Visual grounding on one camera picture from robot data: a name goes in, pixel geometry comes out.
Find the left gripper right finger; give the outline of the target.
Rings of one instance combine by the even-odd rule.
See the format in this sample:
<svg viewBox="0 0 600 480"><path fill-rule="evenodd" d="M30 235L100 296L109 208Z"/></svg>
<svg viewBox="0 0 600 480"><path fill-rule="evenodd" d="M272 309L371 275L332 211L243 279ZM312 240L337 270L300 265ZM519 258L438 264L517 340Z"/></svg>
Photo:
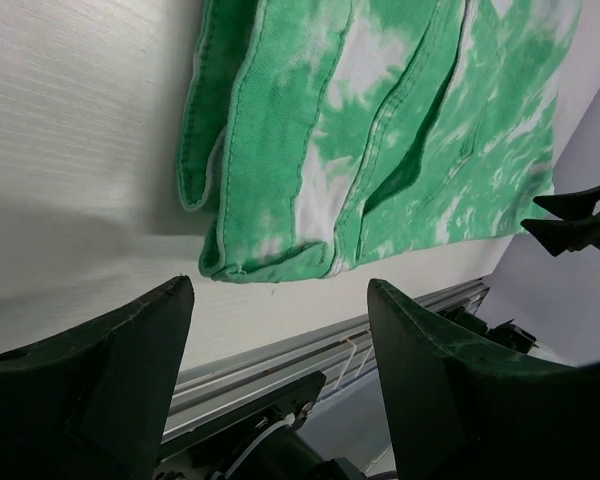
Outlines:
<svg viewBox="0 0 600 480"><path fill-rule="evenodd" d="M402 479L600 479L600 362L494 343L389 282L368 316Z"/></svg>

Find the green tie-dye trousers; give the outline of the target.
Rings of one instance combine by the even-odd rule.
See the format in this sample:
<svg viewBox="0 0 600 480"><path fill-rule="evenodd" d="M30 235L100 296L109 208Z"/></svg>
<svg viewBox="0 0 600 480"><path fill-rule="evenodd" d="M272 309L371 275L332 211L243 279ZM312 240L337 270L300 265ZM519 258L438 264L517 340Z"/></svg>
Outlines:
<svg viewBox="0 0 600 480"><path fill-rule="evenodd" d="M176 159L200 273L278 283L506 237L553 190L578 1L207 1Z"/></svg>

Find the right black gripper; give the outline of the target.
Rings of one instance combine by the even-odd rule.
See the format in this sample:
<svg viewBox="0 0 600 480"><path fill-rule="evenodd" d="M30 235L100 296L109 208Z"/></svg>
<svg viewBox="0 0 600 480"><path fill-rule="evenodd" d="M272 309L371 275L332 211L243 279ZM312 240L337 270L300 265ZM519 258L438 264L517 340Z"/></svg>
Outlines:
<svg viewBox="0 0 600 480"><path fill-rule="evenodd" d="M559 195L536 196L533 202L558 218L587 218L600 201L600 185ZM552 256L592 246L600 251L600 212L583 220L525 219L522 227Z"/></svg>

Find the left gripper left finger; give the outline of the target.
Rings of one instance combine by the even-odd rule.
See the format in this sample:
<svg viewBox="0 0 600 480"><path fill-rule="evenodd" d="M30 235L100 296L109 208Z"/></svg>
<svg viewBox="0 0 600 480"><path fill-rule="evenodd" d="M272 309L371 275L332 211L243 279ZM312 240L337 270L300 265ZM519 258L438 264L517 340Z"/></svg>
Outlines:
<svg viewBox="0 0 600 480"><path fill-rule="evenodd" d="M176 276L0 354L0 479L149 479L189 333Z"/></svg>

